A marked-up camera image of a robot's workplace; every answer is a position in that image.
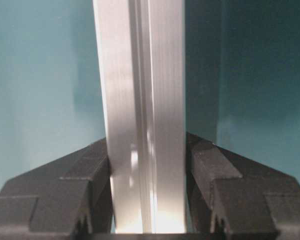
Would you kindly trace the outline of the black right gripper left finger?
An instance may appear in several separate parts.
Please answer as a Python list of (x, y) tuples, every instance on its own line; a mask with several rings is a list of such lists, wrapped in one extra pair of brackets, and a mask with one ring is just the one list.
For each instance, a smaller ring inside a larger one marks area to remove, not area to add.
[(105, 139), (9, 179), (0, 234), (108, 233), (113, 215)]

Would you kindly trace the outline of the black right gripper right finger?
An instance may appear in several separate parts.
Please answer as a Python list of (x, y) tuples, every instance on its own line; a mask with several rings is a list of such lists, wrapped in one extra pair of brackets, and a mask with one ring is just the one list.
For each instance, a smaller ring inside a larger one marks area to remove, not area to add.
[(291, 175), (186, 135), (190, 217), (208, 235), (300, 235), (300, 184)]

